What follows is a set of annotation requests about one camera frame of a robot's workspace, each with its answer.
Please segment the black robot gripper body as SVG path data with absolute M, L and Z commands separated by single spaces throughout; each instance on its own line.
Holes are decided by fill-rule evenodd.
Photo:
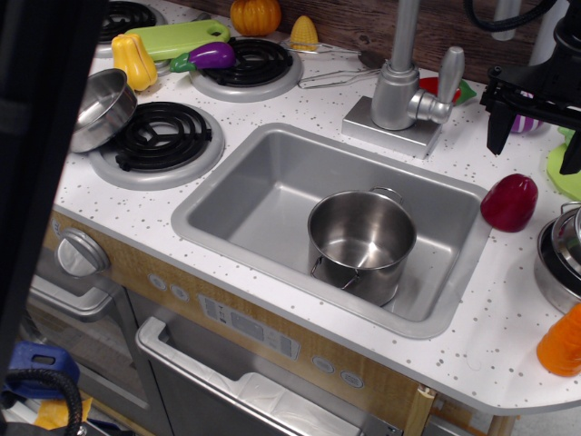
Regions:
M 481 103 L 489 112 L 504 107 L 558 126 L 580 125 L 580 63 L 544 62 L 488 70 Z

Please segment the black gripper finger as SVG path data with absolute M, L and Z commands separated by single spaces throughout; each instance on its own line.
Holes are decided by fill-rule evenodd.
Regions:
M 517 114 L 503 102 L 488 104 L 486 109 L 489 112 L 487 148 L 494 155 L 499 155 L 504 149 Z
M 565 127 L 559 127 L 558 131 L 566 140 L 566 150 L 559 172 L 563 175 L 579 173 L 581 166 L 581 133 L 579 130 L 572 130 Z

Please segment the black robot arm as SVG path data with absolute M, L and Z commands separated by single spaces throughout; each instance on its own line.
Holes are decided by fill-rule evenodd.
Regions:
M 559 172 L 580 171 L 580 3 L 571 1 L 554 30 L 556 46 L 544 63 L 495 66 L 480 103 L 489 112 L 487 148 L 500 154 L 517 115 L 574 132 Z

